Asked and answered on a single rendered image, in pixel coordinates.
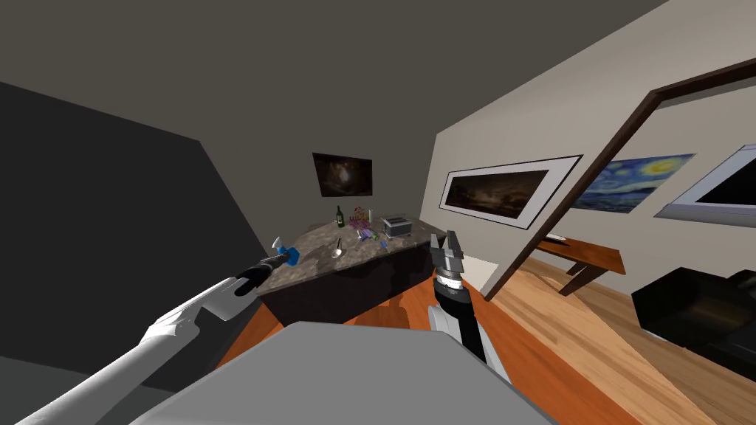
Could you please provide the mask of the blue starry night painting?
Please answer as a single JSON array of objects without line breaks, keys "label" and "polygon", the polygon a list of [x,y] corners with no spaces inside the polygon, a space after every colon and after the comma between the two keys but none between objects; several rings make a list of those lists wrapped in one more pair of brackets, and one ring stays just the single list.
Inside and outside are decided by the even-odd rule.
[{"label": "blue starry night painting", "polygon": [[693,157],[691,153],[611,161],[571,207],[628,214]]}]

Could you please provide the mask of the dark unframed wall picture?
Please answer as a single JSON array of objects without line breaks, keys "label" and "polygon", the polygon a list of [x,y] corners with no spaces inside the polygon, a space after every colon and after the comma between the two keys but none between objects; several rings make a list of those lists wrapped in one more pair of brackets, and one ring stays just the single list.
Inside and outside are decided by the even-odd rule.
[{"label": "dark unframed wall picture", "polygon": [[312,154],[323,198],[373,195],[373,162],[325,153]]}]

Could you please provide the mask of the white-framed landscape picture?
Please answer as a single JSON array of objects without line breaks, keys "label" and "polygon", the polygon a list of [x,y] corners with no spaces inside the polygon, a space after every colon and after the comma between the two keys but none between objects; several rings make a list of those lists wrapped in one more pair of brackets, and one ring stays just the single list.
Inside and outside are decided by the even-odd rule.
[{"label": "white-framed landscape picture", "polygon": [[439,208],[528,230],[582,157],[450,171]]}]

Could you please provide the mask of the white-framed window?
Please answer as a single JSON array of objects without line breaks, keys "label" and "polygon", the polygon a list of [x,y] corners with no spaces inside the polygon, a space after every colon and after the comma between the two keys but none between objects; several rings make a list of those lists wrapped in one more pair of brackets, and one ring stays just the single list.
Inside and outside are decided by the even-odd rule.
[{"label": "white-framed window", "polygon": [[745,145],[734,152],[655,216],[756,227],[756,144]]}]

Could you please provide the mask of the black sofa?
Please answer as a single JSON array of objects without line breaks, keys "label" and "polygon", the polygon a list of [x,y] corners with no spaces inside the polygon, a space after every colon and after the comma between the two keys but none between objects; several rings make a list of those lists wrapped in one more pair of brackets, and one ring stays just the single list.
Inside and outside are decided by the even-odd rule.
[{"label": "black sofa", "polygon": [[645,332],[756,382],[756,271],[678,268],[631,299]]}]

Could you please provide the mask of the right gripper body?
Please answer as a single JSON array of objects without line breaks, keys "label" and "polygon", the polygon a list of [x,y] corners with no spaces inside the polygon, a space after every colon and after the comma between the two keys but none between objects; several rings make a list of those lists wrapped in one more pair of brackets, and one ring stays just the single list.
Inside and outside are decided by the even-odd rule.
[{"label": "right gripper body", "polygon": [[431,248],[433,266],[446,277],[461,277],[464,272],[464,253],[457,249]]}]

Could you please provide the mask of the blue spray bottle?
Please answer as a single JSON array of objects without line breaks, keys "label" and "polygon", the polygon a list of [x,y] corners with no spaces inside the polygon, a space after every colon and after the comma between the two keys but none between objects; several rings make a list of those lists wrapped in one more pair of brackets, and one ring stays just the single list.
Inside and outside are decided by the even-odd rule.
[{"label": "blue spray bottle", "polygon": [[277,237],[272,245],[272,248],[276,250],[278,255],[276,260],[280,264],[287,264],[289,266],[295,266],[300,260],[300,252],[295,247],[286,247],[281,240],[281,237]]}]

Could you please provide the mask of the brown wooden table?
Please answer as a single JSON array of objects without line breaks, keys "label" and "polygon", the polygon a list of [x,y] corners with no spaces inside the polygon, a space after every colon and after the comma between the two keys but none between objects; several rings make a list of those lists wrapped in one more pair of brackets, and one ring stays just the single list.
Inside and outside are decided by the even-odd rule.
[{"label": "brown wooden table", "polygon": [[546,236],[536,249],[570,260],[574,265],[567,271],[572,279],[562,287],[563,296],[573,294],[606,272],[626,275],[621,253],[612,249],[571,238]]}]

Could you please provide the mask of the dark stone-topped kitchen island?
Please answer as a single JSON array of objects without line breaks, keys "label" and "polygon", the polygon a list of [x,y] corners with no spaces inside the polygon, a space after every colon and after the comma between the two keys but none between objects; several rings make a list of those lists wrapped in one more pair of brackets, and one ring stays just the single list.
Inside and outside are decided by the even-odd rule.
[{"label": "dark stone-topped kitchen island", "polygon": [[[447,233],[409,215],[411,234],[389,239],[382,218],[371,229],[378,239],[361,241],[347,225],[329,222],[302,234],[293,243],[300,252],[295,266],[276,269],[258,287],[263,304],[288,326],[295,322],[344,323],[431,277],[434,266],[430,236]],[[342,239],[342,255],[331,254]]]}]

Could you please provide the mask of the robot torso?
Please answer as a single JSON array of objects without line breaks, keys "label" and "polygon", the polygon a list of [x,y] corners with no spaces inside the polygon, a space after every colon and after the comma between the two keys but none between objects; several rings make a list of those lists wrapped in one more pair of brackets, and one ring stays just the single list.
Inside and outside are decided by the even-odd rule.
[{"label": "robot torso", "polygon": [[558,425],[451,336],[297,322],[131,425]]}]

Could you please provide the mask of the silver toaster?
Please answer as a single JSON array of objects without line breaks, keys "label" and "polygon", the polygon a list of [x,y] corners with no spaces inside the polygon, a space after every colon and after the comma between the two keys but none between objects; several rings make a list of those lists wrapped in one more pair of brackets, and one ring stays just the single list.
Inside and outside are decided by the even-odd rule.
[{"label": "silver toaster", "polygon": [[383,232],[387,238],[393,239],[411,234],[412,222],[401,216],[382,218]]}]

